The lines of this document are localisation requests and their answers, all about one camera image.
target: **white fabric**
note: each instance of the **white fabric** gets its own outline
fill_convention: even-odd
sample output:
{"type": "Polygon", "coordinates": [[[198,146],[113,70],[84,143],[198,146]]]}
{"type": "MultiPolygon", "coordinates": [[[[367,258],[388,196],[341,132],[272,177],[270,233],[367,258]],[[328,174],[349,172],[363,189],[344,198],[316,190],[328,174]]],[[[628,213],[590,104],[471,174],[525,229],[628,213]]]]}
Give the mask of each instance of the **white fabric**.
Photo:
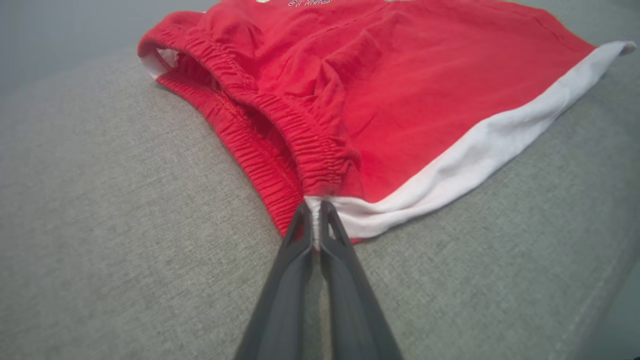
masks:
{"type": "MultiPolygon", "coordinates": [[[[384,199],[329,197],[351,238],[370,238],[411,218],[437,210],[475,187],[520,154],[584,95],[632,42],[595,49],[550,88],[526,105],[480,121],[454,145],[384,199]]],[[[322,198],[306,196],[314,212],[322,198]]]]}

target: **gray wall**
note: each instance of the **gray wall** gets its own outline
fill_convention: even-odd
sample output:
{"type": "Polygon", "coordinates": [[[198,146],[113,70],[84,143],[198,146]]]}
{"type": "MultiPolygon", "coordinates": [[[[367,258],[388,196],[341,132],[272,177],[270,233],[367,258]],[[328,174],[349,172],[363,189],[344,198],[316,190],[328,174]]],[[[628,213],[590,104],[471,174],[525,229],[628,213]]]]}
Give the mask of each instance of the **gray wall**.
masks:
{"type": "Polygon", "coordinates": [[[167,13],[216,0],[2,0],[0,94],[133,47],[167,13]]]}

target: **red shorts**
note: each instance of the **red shorts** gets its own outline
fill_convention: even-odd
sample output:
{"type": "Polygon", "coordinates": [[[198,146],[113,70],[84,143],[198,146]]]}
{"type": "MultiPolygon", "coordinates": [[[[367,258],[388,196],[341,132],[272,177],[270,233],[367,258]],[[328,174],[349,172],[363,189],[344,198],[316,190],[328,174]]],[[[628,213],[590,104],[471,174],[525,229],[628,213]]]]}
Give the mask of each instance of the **red shorts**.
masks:
{"type": "Polygon", "coordinates": [[[632,49],[492,0],[228,0],[167,16],[138,55],[281,232],[329,197],[366,238],[477,187],[632,49]]]}

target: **gray couch cushion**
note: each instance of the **gray couch cushion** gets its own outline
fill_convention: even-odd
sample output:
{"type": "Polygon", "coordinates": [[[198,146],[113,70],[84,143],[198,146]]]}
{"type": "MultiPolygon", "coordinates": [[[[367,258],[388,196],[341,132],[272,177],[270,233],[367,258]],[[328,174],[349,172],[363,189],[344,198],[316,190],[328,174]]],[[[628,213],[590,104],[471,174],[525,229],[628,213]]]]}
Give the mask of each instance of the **gray couch cushion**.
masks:
{"type": "MultiPolygon", "coordinates": [[[[567,3],[570,29],[582,3],[636,26],[567,3]]],[[[407,359],[576,355],[640,248],[632,57],[480,188],[356,247],[407,359]]],[[[279,239],[198,112],[130,49],[15,92],[0,119],[2,356],[231,358],[279,239]]],[[[305,358],[328,359],[317,267],[307,290],[305,358]]]]}

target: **white trim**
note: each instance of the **white trim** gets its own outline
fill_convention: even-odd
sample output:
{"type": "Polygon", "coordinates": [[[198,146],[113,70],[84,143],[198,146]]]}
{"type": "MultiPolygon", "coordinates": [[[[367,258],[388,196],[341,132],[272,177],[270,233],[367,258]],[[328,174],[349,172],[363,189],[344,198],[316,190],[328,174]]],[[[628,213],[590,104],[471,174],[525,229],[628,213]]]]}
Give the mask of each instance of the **white trim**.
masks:
{"type": "Polygon", "coordinates": [[[161,56],[170,67],[176,67],[178,64],[178,52],[173,49],[155,49],[140,57],[140,62],[154,80],[169,71],[166,65],[158,59],[158,56],[161,56]]]}
{"type": "MultiPolygon", "coordinates": [[[[550,88],[526,105],[480,121],[456,143],[384,199],[329,197],[351,238],[370,238],[397,224],[451,203],[479,186],[520,154],[578,98],[584,95],[632,42],[595,49],[550,88]]],[[[312,211],[322,198],[305,196],[312,211]]]]}

